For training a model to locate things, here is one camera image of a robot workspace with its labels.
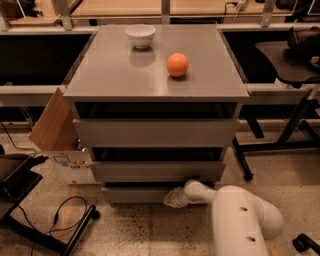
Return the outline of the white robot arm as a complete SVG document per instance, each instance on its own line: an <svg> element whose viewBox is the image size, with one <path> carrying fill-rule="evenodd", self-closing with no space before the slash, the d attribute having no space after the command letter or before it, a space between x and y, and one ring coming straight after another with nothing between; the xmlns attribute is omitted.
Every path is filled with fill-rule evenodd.
<svg viewBox="0 0 320 256"><path fill-rule="evenodd" d="M189 180L171 190L163 203L173 208L208 204L216 256L269 256L266 240L275 239L283 230L276 206L238 186L214 190Z"/></svg>

